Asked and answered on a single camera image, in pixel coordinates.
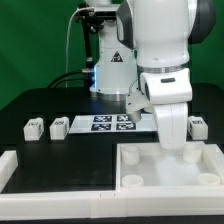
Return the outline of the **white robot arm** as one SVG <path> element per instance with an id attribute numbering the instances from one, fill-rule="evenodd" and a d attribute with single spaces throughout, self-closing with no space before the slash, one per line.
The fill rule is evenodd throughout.
<path id="1" fill-rule="evenodd" d="M 134 123 L 143 110 L 153 114 L 161 147 L 182 148 L 192 100 L 188 46 L 205 40 L 215 23 L 214 0 L 123 0 L 99 32 L 91 95 L 125 99 Z"/>

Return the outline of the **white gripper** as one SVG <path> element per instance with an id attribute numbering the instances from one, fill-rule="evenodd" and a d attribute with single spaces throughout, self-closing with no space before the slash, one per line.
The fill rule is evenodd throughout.
<path id="1" fill-rule="evenodd" d="M 186 143 L 188 105 L 155 105 L 154 118 L 161 147 L 164 150 L 181 149 Z"/>

